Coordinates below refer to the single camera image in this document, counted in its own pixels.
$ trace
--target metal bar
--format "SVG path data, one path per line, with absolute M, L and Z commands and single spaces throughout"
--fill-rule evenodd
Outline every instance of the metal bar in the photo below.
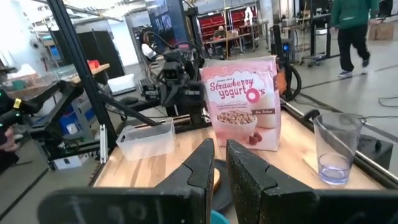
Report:
M 330 45 L 331 45 L 331 35 L 330 35 L 330 19 L 331 17 L 327 20 L 326 23 L 326 57 L 330 57 Z
M 313 23 L 313 0 L 310 0 L 310 23 L 311 23 L 311 28 L 310 28 L 310 55 L 313 56 L 315 55 L 315 24 Z
M 47 0 L 32 0 L 32 1 L 50 5 L 47 2 Z M 111 19 L 111 20 L 114 20 L 114 21 L 123 22 L 122 19 L 118 19 L 118 18 L 115 18 L 115 17 L 109 17 L 109 16 L 103 16 L 102 14 L 100 14 L 98 12 L 92 12 L 92 11 L 89 11 L 89 10 L 86 10 L 86 9 L 80 9 L 78 7 L 71 6 L 71 5 L 68 5 L 68 4 L 64 4 L 64 5 L 65 5 L 65 8 L 71 9 L 71 10 L 76 11 L 76 12 L 81 12 L 81 13 L 92 15 L 92 16 L 98 16 L 98 17 L 101 17 L 101 18 L 104 18 L 104 19 Z
M 108 144 L 109 148 L 113 149 L 116 146 L 116 139 L 118 138 L 111 119 L 106 111 L 105 105 L 101 100 L 98 100 L 98 86 L 94 81 L 91 70 L 88 67 L 86 57 L 81 48 L 75 28 L 69 18 L 67 10 L 62 0 L 49 0 L 48 2 L 57 25 L 60 29 L 61 35 L 69 46 L 69 53 L 72 56 L 73 64 L 79 74 L 81 84 L 86 90 L 87 97 L 93 106 L 95 115 L 100 124 L 104 124 L 108 130 Z

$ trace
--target clear plastic container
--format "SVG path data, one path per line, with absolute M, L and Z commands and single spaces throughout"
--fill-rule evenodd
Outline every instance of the clear plastic container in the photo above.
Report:
M 126 126 L 116 140 L 128 161 L 174 152 L 175 130 L 173 119 L 147 128 Z

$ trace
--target wooden tabletop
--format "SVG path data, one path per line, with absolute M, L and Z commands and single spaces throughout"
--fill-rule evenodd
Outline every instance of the wooden tabletop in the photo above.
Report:
M 95 76 L 99 72 L 102 72 L 102 71 L 108 69 L 109 67 L 110 67 L 110 65 L 108 63 L 106 63 L 106 64 L 103 64 L 103 65 L 100 65 L 98 68 L 92 69 L 91 73 Z M 80 80 L 80 77 L 77 76 L 75 78 L 72 78 L 70 81 L 74 82 L 74 83 L 80 83 L 81 80 Z
M 154 187 L 199 146 L 202 140 L 213 138 L 213 128 L 199 129 L 176 136 L 175 151 L 138 161 L 127 161 L 116 147 L 104 169 L 99 174 L 95 187 Z M 264 160 L 278 167 L 286 174 L 314 189 L 331 189 L 317 174 L 315 136 L 306 127 L 286 112 L 282 112 L 282 131 L 277 152 L 253 151 Z M 216 159 L 225 159 L 225 148 L 215 146 Z M 348 184 L 343 189 L 383 189 L 356 166 L 353 167 Z
M 205 42 L 205 44 L 216 44 L 216 43 L 219 43 L 219 42 L 222 42 L 222 41 L 238 39 L 238 38 L 241 38 L 241 37 L 244 37 L 244 36 L 247 36 L 247 35 L 251 35 L 251 34 L 232 35 L 232 36 L 229 36 L 227 38 L 222 38 L 222 39 L 218 39 L 218 40 L 211 40 L 211 41 Z

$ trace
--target drinking glass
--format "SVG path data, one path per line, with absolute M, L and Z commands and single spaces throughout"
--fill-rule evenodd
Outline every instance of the drinking glass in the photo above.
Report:
M 318 174 L 332 185 L 348 182 L 363 122 L 354 114 L 325 113 L 314 119 Z

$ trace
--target cereal box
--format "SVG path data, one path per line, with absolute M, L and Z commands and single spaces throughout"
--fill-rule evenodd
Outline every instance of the cereal box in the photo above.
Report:
M 218 144 L 234 139 L 248 149 L 276 151 L 280 101 L 275 57 L 230 61 L 201 70 Z

